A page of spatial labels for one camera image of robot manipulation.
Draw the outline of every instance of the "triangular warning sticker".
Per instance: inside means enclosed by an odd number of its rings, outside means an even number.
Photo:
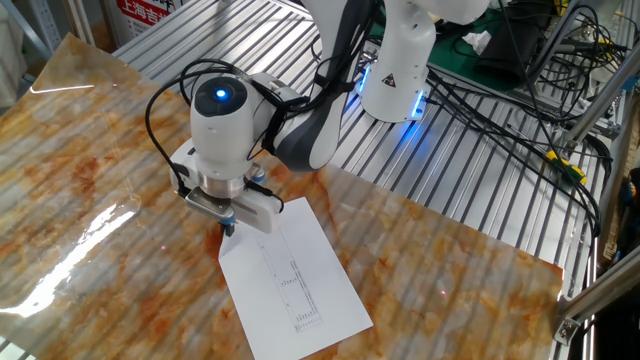
[[[382,79],[382,82],[391,86],[396,87],[396,81],[393,79],[393,74],[389,74],[386,78]]]

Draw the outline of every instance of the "sheet of paper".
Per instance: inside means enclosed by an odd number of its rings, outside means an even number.
[[[258,360],[300,359],[373,326],[305,198],[271,234],[238,224],[219,260]]]

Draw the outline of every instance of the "marble-patterned surface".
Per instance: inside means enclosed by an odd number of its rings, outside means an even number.
[[[251,358],[219,229],[147,138],[157,88],[67,37],[0,119],[0,335],[40,359]],[[176,94],[152,122],[168,152],[189,137]],[[311,358],[548,358],[559,268],[335,167],[260,161],[307,197],[374,322]]]

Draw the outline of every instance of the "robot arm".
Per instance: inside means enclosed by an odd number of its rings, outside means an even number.
[[[409,111],[411,106],[404,104],[406,94],[411,95],[408,101],[412,105],[415,94],[424,86],[427,59],[435,40],[427,9],[443,18],[465,22],[481,14],[472,16],[477,12],[472,11],[469,15],[470,9],[484,11],[488,1],[387,0],[387,33],[376,69],[369,74],[368,84],[375,86],[367,85],[363,91],[365,110],[374,113],[366,100],[385,95],[391,88],[395,90],[390,92],[393,97],[382,103],[397,106],[387,106],[393,111],[383,116],[373,115],[391,120]],[[372,26],[372,11],[378,5],[375,0],[303,3],[318,27],[323,48],[311,100],[264,73],[212,78],[200,85],[192,99],[192,139],[171,157],[183,185],[176,171],[171,172],[172,183],[183,187],[181,193],[184,187],[190,191],[185,197],[187,204],[214,216],[227,229],[232,230],[238,219],[269,232],[272,217],[281,210],[282,204],[255,184],[264,177],[264,171],[248,157],[257,141],[264,139],[263,148],[297,172],[322,168],[336,151],[342,111],[352,88],[349,83],[360,46]],[[388,71],[396,76],[393,87],[385,82]],[[411,81],[404,83],[405,78]]]

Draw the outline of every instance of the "metal slats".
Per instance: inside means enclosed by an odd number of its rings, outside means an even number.
[[[269,72],[309,93],[317,65],[309,47],[316,35],[298,9],[263,0],[192,1],[116,55],[158,82],[193,60],[216,58],[249,73]],[[465,91],[459,95],[497,123],[544,141],[537,121],[521,110]],[[392,124],[366,114],[350,94],[332,163],[564,268],[563,292],[577,293],[591,246],[584,211],[489,135],[468,128],[434,92],[431,99],[437,103],[428,105],[422,119]],[[520,146],[505,144],[544,169]],[[579,151],[595,154],[587,146]],[[603,171],[597,158],[575,154],[572,161],[599,194]],[[544,173],[555,179],[549,169]]]

